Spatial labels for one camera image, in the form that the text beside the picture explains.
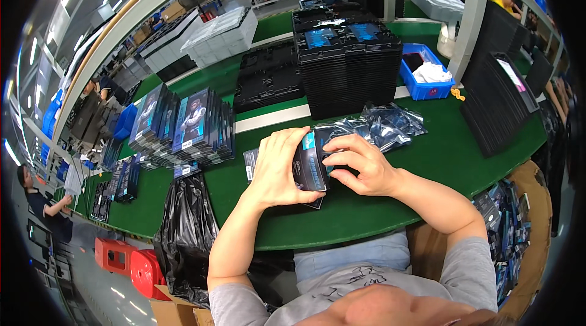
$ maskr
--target black garbage bag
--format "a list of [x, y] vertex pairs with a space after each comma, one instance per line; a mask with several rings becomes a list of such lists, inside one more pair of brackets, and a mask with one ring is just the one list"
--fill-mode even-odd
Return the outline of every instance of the black garbage bag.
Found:
[[[169, 293], [209, 309], [208, 258], [219, 228], [203, 175], [180, 178], [169, 186], [161, 227], [153, 245]], [[282, 298], [268, 283], [294, 269], [292, 252], [255, 253], [248, 277], [268, 310]]]

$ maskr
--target blue label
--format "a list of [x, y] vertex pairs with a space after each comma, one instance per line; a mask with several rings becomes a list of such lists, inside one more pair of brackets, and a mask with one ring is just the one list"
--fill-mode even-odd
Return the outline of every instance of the blue label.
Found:
[[315, 147], [315, 139], [313, 138], [313, 132], [308, 132], [305, 137], [303, 137], [303, 150], [314, 148]]

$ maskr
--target pants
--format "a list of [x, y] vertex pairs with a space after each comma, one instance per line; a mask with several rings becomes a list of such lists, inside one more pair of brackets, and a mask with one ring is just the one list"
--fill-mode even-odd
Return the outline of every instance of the pants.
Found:
[[73, 230], [69, 246], [81, 247], [84, 250], [89, 251], [94, 249], [97, 237], [117, 240], [122, 240], [123, 238], [122, 234], [118, 234], [113, 230], [107, 230], [91, 223], [73, 222]]
[[359, 262], [405, 271], [411, 262], [405, 228], [376, 239], [350, 246], [296, 253], [294, 256], [297, 282], [323, 275], [328, 271]]

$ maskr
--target printed figure on box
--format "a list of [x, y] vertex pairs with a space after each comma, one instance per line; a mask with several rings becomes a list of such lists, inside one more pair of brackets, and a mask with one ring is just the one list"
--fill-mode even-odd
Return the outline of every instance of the printed figure on box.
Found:
[[137, 132], [142, 132], [147, 127], [150, 126], [152, 121], [152, 116], [155, 113], [155, 107], [157, 106], [157, 100], [155, 100], [154, 91], [150, 92], [147, 96], [147, 108], [143, 107], [143, 112], [138, 117], [138, 128], [136, 129]]
[[203, 125], [200, 122], [206, 113], [206, 108], [201, 105], [200, 99], [191, 101], [189, 108], [189, 114], [185, 117], [185, 121], [183, 121], [180, 128], [183, 132], [181, 143], [195, 139], [203, 134]]

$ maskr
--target barcode label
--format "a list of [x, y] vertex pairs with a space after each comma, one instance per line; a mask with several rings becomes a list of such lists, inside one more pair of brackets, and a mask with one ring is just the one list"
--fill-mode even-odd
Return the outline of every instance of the barcode label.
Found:
[[251, 166], [246, 166], [246, 177], [249, 181], [253, 181], [253, 168]]

